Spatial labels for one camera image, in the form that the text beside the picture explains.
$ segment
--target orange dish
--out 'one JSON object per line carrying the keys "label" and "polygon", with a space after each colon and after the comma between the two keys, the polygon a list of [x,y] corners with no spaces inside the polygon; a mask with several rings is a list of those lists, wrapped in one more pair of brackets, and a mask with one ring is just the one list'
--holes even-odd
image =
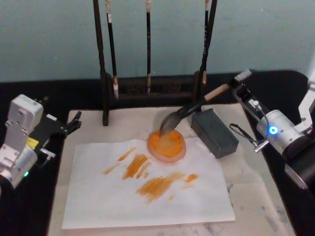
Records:
{"label": "orange dish", "polygon": [[159,131],[152,133],[148,140],[148,150],[152,156],[164,163],[175,163],[186,154],[183,136],[176,130],[159,136]]}

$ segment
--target blue led light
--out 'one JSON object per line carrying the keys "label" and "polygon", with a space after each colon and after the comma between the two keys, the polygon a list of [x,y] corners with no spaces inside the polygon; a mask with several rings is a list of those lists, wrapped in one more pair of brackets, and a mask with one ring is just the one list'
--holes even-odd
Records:
{"label": "blue led light", "polygon": [[270,134],[274,135],[274,134],[277,134],[277,132],[278,132],[278,128],[277,127],[270,126],[270,128],[269,128],[269,133]]}

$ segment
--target gray sponge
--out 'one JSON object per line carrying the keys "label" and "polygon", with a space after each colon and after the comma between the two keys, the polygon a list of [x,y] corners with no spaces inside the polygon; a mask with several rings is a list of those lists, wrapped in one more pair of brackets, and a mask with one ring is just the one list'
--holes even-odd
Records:
{"label": "gray sponge", "polygon": [[236,151],[239,141],[212,108],[195,113],[191,127],[216,158]]}

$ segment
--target white table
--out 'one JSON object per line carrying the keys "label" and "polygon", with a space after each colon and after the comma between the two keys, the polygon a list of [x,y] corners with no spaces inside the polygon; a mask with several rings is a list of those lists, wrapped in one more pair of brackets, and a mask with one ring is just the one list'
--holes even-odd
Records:
{"label": "white table", "polygon": [[[213,107],[225,124],[237,123],[254,137],[239,104]],[[236,221],[191,225],[62,230],[63,213],[70,181],[74,148],[82,143],[146,140],[159,128],[162,119],[178,108],[135,108],[110,112],[109,126],[102,126],[102,111],[82,111],[82,126],[67,137],[62,154],[58,182],[49,227],[49,236],[292,236],[293,229],[277,187],[261,153],[236,135],[240,143],[234,154],[220,159]],[[71,111],[72,119],[77,111]],[[190,128],[191,117],[178,130],[187,137],[196,134]]]}

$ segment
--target white paper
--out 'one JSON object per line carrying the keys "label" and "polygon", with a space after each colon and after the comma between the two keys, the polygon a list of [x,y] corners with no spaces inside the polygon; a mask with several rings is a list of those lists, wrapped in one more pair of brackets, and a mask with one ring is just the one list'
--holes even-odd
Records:
{"label": "white paper", "polygon": [[[146,142],[130,140],[122,143],[77,145],[63,219],[63,229],[106,228],[127,226],[172,225],[184,223],[234,221],[218,160],[198,138],[185,139],[187,152],[175,165],[165,165],[148,152]],[[119,166],[118,159],[132,147],[132,152]],[[145,154],[151,165],[149,175],[122,180],[127,166],[136,154]],[[157,200],[147,202],[136,190],[154,177],[182,172],[199,177],[189,183],[174,182]]]}

